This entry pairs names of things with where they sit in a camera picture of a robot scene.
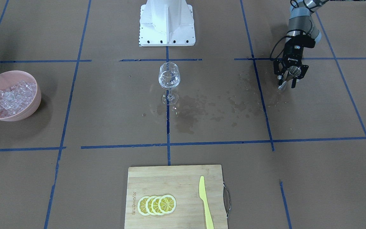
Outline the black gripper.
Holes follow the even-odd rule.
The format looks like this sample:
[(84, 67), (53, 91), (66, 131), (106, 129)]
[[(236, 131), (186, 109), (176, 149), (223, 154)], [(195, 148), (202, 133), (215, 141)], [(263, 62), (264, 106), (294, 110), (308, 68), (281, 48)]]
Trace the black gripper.
[(314, 48), (315, 39), (307, 34), (290, 36), (286, 41), (282, 59), (273, 60), (274, 74), (279, 80), (285, 80), (285, 73), (291, 67), (292, 84), (291, 88), (296, 87), (298, 80), (304, 78), (309, 66), (302, 65), (302, 56), (304, 48)]

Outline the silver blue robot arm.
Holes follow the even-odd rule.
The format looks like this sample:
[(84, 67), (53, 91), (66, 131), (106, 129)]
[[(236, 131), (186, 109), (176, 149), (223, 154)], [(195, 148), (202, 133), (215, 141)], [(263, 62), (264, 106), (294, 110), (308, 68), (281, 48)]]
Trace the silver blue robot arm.
[(291, 0), (290, 17), (288, 31), (276, 45), (285, 39), (282, 51), (275, 58), (272, 57), (274, 47), (269, 59), (273, 61), (274, 74), (278, 78), (278, 88), (286, 87), (291, 81), (291, 88), (296, 87), (296, 83), (305, 77), (309, 66), (302, 63), (304, 48), (314, 48), (320, 42), (322, 34), (316, 27), (312, 15), (327, 0)]

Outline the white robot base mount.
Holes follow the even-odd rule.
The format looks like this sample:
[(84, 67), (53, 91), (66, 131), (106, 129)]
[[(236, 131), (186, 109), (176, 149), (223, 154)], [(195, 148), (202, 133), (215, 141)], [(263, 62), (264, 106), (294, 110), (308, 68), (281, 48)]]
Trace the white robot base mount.
[(140, 7), (139, 46), (192, 46), (193, 8), (185, 0), (148, 0)]

